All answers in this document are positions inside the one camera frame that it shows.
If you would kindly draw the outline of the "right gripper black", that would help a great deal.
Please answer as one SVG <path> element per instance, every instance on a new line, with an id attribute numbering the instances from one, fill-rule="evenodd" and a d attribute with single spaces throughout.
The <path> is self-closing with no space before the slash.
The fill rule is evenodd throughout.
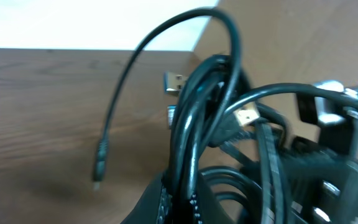
<path id="1" fill-rule="evenodd" d="M 287 83 L 300 120 L 319 128 L 317 141 L 294 137 L 284 154 L 296 223 L 358 223 L 358 86 L 336 80 Z M 255 124 L 262 183 L 261 223 L 285 223 L 279 157 L 271 127 Z"/>

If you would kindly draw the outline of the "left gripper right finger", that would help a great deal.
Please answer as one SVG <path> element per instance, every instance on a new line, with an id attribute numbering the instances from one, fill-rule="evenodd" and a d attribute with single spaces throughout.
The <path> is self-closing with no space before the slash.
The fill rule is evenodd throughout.
<path id="1" fill-rule="evenodd" d="M 234 224 L 201 174 L 198 174 L 196 192 L 191 196 L 191 221 L 194 224 Z"/>

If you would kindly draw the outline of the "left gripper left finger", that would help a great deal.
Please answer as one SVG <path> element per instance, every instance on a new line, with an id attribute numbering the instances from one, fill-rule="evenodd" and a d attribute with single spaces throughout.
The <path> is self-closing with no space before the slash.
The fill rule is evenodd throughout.
<path id="1" fill-rule="evenodd" d="M 166 173 L 163 171 L 157 174 L 121 224 L 172 223 L 173 195 L 167 187 Z"/>

